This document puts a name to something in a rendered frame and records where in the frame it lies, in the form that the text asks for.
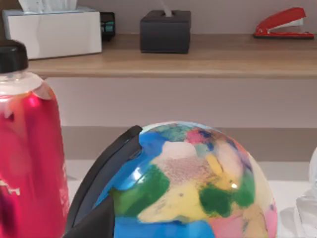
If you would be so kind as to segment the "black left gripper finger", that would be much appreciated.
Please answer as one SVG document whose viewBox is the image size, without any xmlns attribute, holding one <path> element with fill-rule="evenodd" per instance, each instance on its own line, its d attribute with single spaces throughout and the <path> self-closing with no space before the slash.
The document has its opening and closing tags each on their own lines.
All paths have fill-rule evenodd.
<svg viewBox="0 0 317 238">
<path fill-rule="evenodd" d="M 108 196 L 63 238 L 114 238 L 114 203 Z"/>
</svg>

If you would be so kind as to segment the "red bottle with black cap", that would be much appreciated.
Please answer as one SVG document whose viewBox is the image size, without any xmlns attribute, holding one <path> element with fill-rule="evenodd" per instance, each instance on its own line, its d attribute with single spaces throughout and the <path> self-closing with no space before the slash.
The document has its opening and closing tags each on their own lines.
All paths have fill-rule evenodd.
<svg viewBox="0 0 317 238">
<path fill-rule="evenodd" d="M 0 40 L 0 238 L 62 238 L 68 211 L 55 94 L 22 43 Z"/>
</svg>

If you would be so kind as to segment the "wooden shelf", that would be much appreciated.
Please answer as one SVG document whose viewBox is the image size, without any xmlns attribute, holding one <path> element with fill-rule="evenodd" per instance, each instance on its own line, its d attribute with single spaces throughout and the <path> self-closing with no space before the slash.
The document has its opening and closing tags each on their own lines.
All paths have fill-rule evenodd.
<svg viewBox="0 0 317 238">
<path fill-rule="evenodd" d="M 37 59 L 29 68 L 45 78 L 317 79 L 317 38 L 193 35 L 187 54 L 150 54 L 138 35 L 118 35 L 99 54 Z"/>
</svg>

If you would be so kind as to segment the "white tissue box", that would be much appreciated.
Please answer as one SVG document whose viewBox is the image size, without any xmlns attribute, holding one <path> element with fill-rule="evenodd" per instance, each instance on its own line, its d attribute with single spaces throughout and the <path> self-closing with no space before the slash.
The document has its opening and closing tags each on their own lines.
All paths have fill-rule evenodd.
<svg viewBox="0 0 317 238">
<path fill-rule="evenodd" d="M 23 43 L 30 60 L 102 51 L 100 13 L 88 7 L 48 13 L 7 9 L 2 18 L 5 37 Z"/>
</svg>

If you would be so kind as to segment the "small black box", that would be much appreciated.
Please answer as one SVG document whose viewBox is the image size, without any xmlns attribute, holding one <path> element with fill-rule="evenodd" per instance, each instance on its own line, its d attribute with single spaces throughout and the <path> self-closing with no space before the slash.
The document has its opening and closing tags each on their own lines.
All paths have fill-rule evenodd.
<svg viewBox="0 0 317 238">
<path fill-rule="evenodd" d="M 110 41 L 115 36 L 114 12 L 100 12 L 101 36 L 103 41 Z"/>
</svg>

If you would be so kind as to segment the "black tissue box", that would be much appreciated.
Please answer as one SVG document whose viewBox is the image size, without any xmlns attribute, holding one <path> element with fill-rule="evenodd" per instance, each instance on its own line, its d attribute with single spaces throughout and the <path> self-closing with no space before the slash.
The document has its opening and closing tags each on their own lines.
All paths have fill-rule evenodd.
<svg viewBox="0 0 317 238">
<path fill-rule="evenodd" d="M 143 53 L 186 54 L 191 40 L 191 12 L 151 10 L 140 20 L 140 51 Z"/>
</svg>

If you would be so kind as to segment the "clear plastic bottle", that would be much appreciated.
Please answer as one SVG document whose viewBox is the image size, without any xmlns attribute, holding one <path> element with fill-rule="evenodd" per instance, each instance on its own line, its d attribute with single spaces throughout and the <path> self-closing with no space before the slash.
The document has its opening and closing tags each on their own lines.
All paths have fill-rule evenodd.
<svg viewBox="0 0 317 238">
<path fill-rule="evenodd" d="M 309 163 L 309 190 L 298 197 L 294 213 L 295 227 L 301 238 L 317 238 L 317 147 Z"/>
</svg>

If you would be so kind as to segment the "red stapler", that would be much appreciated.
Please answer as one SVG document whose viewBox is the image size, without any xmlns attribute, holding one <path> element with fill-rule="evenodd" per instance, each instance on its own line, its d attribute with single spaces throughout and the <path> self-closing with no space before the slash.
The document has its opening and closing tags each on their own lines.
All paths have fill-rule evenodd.
<svg viewBox="0 0 317 238">
<path fill-rule="evenodd" d="M 255 28 L 253 37 L 257 39 L 305 39 L 315 38 L 311 32 L 274 31 L 279 28 L 302 26 L 306 12 L 303 7 L 291 7 L 277 12 L 263 21 Z"/>
</svg>

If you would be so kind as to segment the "colourful globe with black frame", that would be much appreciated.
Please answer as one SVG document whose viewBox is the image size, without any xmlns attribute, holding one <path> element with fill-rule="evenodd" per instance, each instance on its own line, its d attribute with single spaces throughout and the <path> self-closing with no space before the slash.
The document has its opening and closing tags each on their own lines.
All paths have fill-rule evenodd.
<svg viewBox="0 0 317 238">
<path fill-rule="evenodd" d="M 198 123 L 136 125 L 120 135 L 82 180 L 65 234 L 108 196 L 114 238 L 277 238 L 276 204 L 258 163 Z"/>
</svg>

